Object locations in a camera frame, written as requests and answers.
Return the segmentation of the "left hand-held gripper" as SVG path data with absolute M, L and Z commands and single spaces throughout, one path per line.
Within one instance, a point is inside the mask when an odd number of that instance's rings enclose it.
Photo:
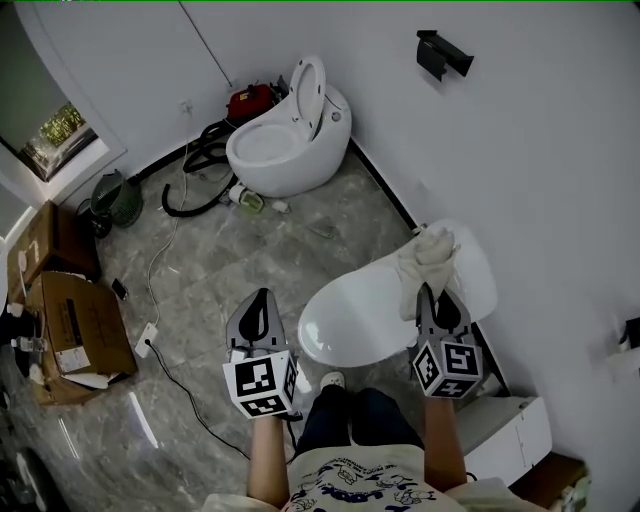
M 274 293 L 259 288 L 245 298 L 226 325 L 229 361 L 223 365 L 232 403 L 247 419 L 293 412 L 297 358 L 286 336 Z M 276 348 L 251 347 L 255 342 Z

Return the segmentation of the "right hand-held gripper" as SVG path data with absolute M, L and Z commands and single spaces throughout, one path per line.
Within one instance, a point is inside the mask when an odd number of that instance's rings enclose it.
M 439 297 L 439 327 L 434 335 L 433 292 L 423 283 L 416 300 L 419 336 L 411 365 L 423 394 L 429 398 L 462 399 L 483 379 L 482 350 L 471 334 L 470 313 L 462 300 L 444 289 Z

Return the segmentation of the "white wiping cloth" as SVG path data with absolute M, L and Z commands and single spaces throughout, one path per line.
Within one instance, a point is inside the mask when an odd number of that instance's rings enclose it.
M 422 232 L 402 247 L 397 254 L 397 272 L 401 282 L 399 314 L 404 321 L 417 315 L 417 298 L 423 284 L 438 300 L 453 275 L 459 246 L 454 234 L 442 228 L 438 232 Z

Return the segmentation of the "white toilet lid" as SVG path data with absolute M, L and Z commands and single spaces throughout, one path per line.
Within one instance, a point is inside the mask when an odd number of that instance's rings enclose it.
M 391 253 L 325 285 L 309 300 L 297 326 L 314 361 L 356 368 L 384 361 L 412 345 L 414 321 L 400 314 L 401 281 Z

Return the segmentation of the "person's left forearm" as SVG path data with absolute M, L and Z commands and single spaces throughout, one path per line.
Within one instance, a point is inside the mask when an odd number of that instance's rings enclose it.
M 278 510 L 289 501 L 283 424 L 275 416 L 253 422 L 247 495 Z

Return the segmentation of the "person's right forearm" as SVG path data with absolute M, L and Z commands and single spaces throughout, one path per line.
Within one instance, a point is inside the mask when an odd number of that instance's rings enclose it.
M 453 402 L 426 398 L 424 419 L 425 482 L 440 492 L 466 484 L 466 466 L 457 436 Z

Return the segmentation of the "egg-shaped white toilet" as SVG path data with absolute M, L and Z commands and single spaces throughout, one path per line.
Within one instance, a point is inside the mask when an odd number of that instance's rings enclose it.
M 322 60 L 298 60 L 288 94 L 277 105 L 237 128 L 226 156 L 239 181 L 268 198 L 298 195 L 337 172 L 351 137 L 347 100 L 326 78 Z

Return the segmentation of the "white power strip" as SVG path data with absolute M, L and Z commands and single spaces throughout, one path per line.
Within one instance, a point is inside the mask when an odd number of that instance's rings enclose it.
M 156 327 L 156 324 L 148 322 L 144 327 L 134 348 L 135 353 L 140 358 L 146 358 L 149 355 L 157 334 L 158 329 Z

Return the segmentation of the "white cabinet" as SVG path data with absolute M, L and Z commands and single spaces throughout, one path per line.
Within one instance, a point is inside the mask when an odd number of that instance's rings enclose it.
M 466 471 L 510 486 L 550 453 L 552 437 L 541 397 L 482 396 L 456 413 Z

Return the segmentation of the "green plastic basket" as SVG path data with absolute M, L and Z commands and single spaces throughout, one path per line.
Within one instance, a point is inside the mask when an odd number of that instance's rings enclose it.
M 141 215 L 143 205 L 140 185 L 132 184 L 118 170 L 104 174 L 90 198 L 92 213 L 109 218 L 120 228 L 132 226 Z

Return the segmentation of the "wooden counter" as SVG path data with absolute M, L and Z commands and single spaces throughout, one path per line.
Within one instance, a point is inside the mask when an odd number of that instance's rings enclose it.
M 573 487 L 587 474 L 587 466 L 583 461 L 550 452 L 510 485 L 509 490 L 521 499 L 548 509 L 561 498 L 566 488 Z

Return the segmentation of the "closed cardboard box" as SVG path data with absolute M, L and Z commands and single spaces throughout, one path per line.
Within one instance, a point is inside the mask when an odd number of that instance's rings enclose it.
M 23 302 L 43 271 L 82 275 L 96 281 L 101 267 L 93 233 L 70 210 L 46 202 L 11 247 L 7 257 L 8 302 Z

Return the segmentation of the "red machine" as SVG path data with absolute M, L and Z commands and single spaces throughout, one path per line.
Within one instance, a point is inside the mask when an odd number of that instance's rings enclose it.
M 227 105 L 227 119 L 246 122 L 264 114 L 272 107 L 273 100 L 269 85 L 249 85 L 231 96 Z

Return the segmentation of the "window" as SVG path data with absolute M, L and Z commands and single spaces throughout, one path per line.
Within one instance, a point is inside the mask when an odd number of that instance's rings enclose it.
M 47 183 L 97 139 L 90 124 L 67 102 L 38 129 L 18 156 L 36 177 Z

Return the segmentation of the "wall holder with white roll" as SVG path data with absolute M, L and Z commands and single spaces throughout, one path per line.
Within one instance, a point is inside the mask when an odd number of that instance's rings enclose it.
M 640 317 L 625 322 L 617 350 L 607 363 L 615 380 L 640 377 Z

